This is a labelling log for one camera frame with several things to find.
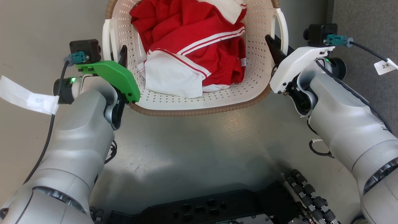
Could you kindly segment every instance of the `black cable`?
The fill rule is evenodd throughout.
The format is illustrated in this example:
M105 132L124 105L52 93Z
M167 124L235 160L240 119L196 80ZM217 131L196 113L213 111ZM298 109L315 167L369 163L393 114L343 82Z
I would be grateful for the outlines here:
M274 65L274 67L272 68L272 70L271 70L271 78L273 77L273 75L275 74L275 68L277 68L277 67L279 67L279 64L277 64L277 65Z
M361 48L361 49L363 49L363 50L365 50L365 51L371 53L372 55L374 55L374 56L380 58L381 60L387 62L387 59L386 59L386 58L380 56L380 54L378 54L378 53L376 53L376 52L370 50L369 48L367 48L367 47L365 47L365 46L362 46L362 45L360 45L359 43L356 43L356 42L353 42L353 41L350 41L349 43L352 44L352 45L354 45L354 46L357 46L357 47L359 47L359 48Z
M60 92L61 92L61 83L62 83L62 80L63 80L64 77L65 77L65 72L66 72L66 68L68 67L68 64L69 64L69 61L66 61L65 64L64 64L64 68L62 69L61 78L60 78L60 85L58 86L58 90L57 90L56 96L59 96L59 94L60 94ZM28 177L26 178L26 180L25 180L25 182L24 182L23 184L26 184L26 182L28 182L28 181L30 180L30 178L32 177L33 173L34 173L34 172L36 171L36 169L39 167L39 165L40 165L40 163L41 163L41 160L43 159L44 154L45 154L46 151L47 151L47 148L48 148L48 146L49 146L50 139L51 139L51 134L52 134L52 132L53 132L54 121L55 121L55 115L52 114L52 115L51 115L51 121L50 121L49 132L48 132L48 134L47 134L47 139L46 139L46 143L44 144L44 148L43 148L43 150L41 151L40 157L39 157L39 159L37 160L35 166L33 167L32 171L30 171L30 174L28 175Z
M311 130L312 132L314 132L316 135L318 135L318 133L310 126L310 123L309 123L308 120L307 120L307 126L310 128L310 130Z
M330 151L329 151L328 153L322 153L322 152L316 151L316 150L312 147L312 144L313 144L313 143L314 143L314 141L311 140L310 143L308 144L308 145L310 146L310 150L311 150L313 153L315 153L315 154L317 154L317 155L320 155L320 156L328 156L328 157L334 159L334 156L332 155L332 153L331 153Z
M0 219L3 219L6 217L7 213L8 213L9 208L2 208L0 209Z
M375 113L379 117L379 119L384 123L384 125L387 128L387 130L392 133L392 130L391 130L390 126L388 125L388 123L386 122L386 120L384 120L384 118L376 111L376 109L374 109L363 97L361 97L359 94L357 94L355 91L353 91L350 87L348 87L341 80L339 80L338 78L334 77L332 75L332 73L329 72L329 70L327 70L323 65L321 65L321 63L319 63L318 60L315 60L315 62L324 72L326 72L326 74L328 74L330 77L332 77L337 83L342 85L344 87L344 89L346 89L348 92L350 92L356 98L358 98L362 103L364 103L366 106L368 106L371 109L371 111L373 113Z
M115 158L116 154L117 154L117 144L116 141L113 140L111 145L111 157L105 160L105 164L107 164L109 161Z

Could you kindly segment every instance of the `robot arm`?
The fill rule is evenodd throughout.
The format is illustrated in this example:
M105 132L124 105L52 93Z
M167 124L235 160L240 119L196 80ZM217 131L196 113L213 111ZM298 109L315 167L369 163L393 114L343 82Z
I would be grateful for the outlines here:
M71 106L29 181L1 207L2 224L93 223L88 199L104 169L124 105L138 102L140 93L125 68L125 46L119 63L100 61L97 40L73 41L70 48L67 60L85 75L55 82L54 90L61 86L59 103Z
M333 48L298 48L280 62L270 86L275 93L284 92L293 99L297 112L308 117L331 154L355 177L367 220L395 223L398 139L373 115L366 101L333 74L336 65L324 58Z
M82 93L53 131L48 151L31 179L3 207L3 224L93 223L88 199L104 168L115 133L104 117L105 97Z

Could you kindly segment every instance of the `gray floor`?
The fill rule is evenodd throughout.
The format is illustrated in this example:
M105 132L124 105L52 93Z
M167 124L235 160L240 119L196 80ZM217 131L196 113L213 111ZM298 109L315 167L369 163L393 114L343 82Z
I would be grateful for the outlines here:
M335 0L334 6L333 22L339 26L338 34L353 37L355 42L398 62L397 1ZM344 82L364 96L398 136L398 71L379 76L373 64L381 60L355 46L339 47L334 56L347 65Z
M68 42L100 40L106 4L106 0L1 2L0 75L33 92L51 94ZM302 31L324 20L325 5L319 0L282 1L292 47L305 45ZM77 71L67 73L75 76ZM0 183L1 204L36 162L49 116L3 100L0 107L0 170L7 171ZM305 122L289 98L276 94L250 108L196 117L149 117L126 109L116 132L118 155L105 166L90 204L107 212L134 214L150 205L195 196L261 190L280 179L282 172L296 168L328 199L338 220L349 223L360 210L355 180L338 161L308 149L316 136ZM315 147L326 150L322 143Z

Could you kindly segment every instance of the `white stripe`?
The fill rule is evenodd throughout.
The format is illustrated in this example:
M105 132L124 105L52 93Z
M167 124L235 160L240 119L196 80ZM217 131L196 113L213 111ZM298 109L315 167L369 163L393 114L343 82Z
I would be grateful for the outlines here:
M207 70L205 67L202 67L202 66L196 64L195 62L191 61L189 58L187 58L187 57L185 57L185 56L182 56L182 55L173 54L173 53L171 53L171 52L169 52L169 51L167 51L167 50L163 50L163 51L166 51L166 52L167 52L168 54L170 54L170 55L174 55L175 57L179 58L181 61L187 63L188 65L192 66L193 68L195 68L195 69L197 69L197 70L199 70L199 71L205 73L205 74L207 75L207 77L209 77L209 76L211 75L211 72L210 72L209 70ZM151 51L151 50L149 50L148 55L150 55L151 57L154 57L154 54L156 54L157 52L159 53L159 52L162 52L162 51L159 51L159 50ZM190 68L189 66L185 65L184 63L180 62L180 61L177 60L176 58L174 58L174 59L175 59L176 61L178 61L178 63L180 63L180 64L186 66L187 68L189 68L191 71L193 71L193 72L195 72L195 73L198 73L198 74L200 74L200 75L203 75L202 73L199 73L197 70L192 69L192 68Z
M229 86L228 85L217 85L217 84L212 84L212 85L208 85L208 86L203 86L203 92L216 92L216 91L220 91L223 89L228 89Z
M247 3L244 0L234 0L238 5L240 5L243 9L246 9Z
M215 39L214 41L211 41L211 42L208 42L208 43L206 43L206 44L199 45L199 46L197 46L197 47L195 47L195 48L192 48L191 50L185 52L185 53L182 54L182 55L185 56L185 55L187 55L187 54L189 54L189 53L192 53L192 52L194 52L194 51L196 51L196 50L198 50L198 49L200 49L200 48L203 48L203 47L206 47L206 46L208 46L208 45L211 45L211 44L220 42L220 41L222 41L222 40L226 40L226 39L231 39L231 38L233 38L233 37L242 36L244 33L245 33L245 30L243 30L242 33L237 33L237 34L235 34L235 35L230 35L230 36L226 36L226 37L223 37L223 38Z
M212 36L210 36L210 37L204 38L204 39L202 39L202 40L199 40L199 41L197 41L197 42L194 42L194 43L188 45L187 47L185 47L185 48L183 48L182 50L180 50L179 52L177 52L177 54L179 54L179 55L186 55L186 54L188 54L188 53L184 53L184 54L182 54L182 53L183 53L184 51L187 51L187 50L193 48L193 47L195 48L195 50L197 50L197 49L199 49L199 48L206 47L206 46L208 46L208 45L210 45L210 44L212 44L212 43L216 43L216 42L218 42L218 41L224 39L224 38L222 38L222 39L216 39L216 38L218 38L218 37L222 37L222 36L226 36L226 35L231 35L231 36L228 36L228 37L225 38L225 39L228 39L228 38L232 38L232 37L236 37L236 36L243 35L244 32L242 32L241 34L239 34L242 30L243 30L243 31L245 30L245 27L244 27L244 26L241 27L240 29L236 30L236 31L214 34L214 35L212 35ZM212 39L216 39L216 40L215 40L215 41L212 41L212 42L209 42L209 43L203 44L204 42L210 41L210 40L212 40Z

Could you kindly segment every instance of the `red clothing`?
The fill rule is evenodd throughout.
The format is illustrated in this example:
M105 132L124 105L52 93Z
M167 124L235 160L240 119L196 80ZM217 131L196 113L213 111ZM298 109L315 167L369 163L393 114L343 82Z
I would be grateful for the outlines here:
M203 86L243 81L246 48L240 20L245 13L231 24L214 5L197 0L143 0L130 11L144 50L166 52L194 67L203 75Z

